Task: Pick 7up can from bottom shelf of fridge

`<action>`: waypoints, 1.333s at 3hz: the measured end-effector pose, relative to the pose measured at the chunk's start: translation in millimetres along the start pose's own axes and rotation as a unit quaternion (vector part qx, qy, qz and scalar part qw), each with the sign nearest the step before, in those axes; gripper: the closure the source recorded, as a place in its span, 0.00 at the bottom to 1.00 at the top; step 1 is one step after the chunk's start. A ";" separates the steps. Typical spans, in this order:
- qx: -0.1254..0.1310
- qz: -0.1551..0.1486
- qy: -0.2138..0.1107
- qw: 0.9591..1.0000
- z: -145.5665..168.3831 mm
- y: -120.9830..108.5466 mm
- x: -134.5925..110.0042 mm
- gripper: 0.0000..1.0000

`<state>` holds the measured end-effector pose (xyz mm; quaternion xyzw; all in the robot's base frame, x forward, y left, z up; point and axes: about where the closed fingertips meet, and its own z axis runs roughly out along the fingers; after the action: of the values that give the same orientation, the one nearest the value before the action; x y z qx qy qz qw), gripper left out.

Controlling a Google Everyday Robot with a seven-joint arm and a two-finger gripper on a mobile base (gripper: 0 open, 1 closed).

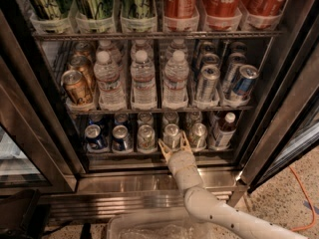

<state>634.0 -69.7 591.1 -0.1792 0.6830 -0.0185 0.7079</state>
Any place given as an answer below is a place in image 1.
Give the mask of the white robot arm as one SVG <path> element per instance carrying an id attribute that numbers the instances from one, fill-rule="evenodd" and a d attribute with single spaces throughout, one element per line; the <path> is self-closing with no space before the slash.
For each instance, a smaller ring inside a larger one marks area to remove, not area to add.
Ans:
<path id="1" fill-rule="evenodd" d="M 183 196 L 184 207 L 196 220 L 222 226 L 241 239 L 308 239 L 235 209 L 210 193 L 203 185 L 184 131 L 181 133 L 178 151 L 171 150 L 162 139 L 159 139 L 158 143 L 166 165 Z"/>

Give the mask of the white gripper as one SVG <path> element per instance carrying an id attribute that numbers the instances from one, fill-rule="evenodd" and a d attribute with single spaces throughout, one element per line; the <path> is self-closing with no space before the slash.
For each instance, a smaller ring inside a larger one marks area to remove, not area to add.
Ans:
<path id="1" fill-rule="evenodd" d="M 185 194 L 190 188 L 196 186 L 203 187 L 203 180 L 198 172 L 194 155 L 184 131 L 181 132 L 180 151 L 172 154 L 172 150 L 161 138 L 158 140 L 158 144 L 181 194 Z"/>

